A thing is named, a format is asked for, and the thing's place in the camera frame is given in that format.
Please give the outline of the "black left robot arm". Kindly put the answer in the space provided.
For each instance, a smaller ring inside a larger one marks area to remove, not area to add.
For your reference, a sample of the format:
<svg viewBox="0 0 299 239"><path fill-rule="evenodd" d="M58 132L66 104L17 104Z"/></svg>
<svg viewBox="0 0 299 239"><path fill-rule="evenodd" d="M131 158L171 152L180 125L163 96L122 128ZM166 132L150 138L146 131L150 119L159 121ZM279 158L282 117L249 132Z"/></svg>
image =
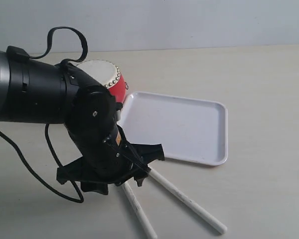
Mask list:
<svg viewBox="0 0 299 239"><path fill-rule="evenodd" d="M117 124L122 104L102 84L65 59L33 60L23 49L0 51L0 121L63 124L81 153L59 165L56 179L83 192L107 195L108 186L133 178L138 186L149 164L164 160L161 144L130 143Z"/></svg>

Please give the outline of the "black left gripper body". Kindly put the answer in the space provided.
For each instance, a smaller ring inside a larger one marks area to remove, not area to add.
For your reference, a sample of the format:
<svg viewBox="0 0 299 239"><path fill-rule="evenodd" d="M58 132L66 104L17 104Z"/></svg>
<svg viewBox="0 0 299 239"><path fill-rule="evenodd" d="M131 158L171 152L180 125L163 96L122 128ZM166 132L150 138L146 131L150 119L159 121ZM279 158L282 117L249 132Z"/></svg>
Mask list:
<svg viewBox="0 0 299 239"><path fill-rule="evenodd" d="M132 177L128 140L117 125L121 103L103 86L79 89L65 121L70 138L93 170L108 185L123 184Z"/></svg>

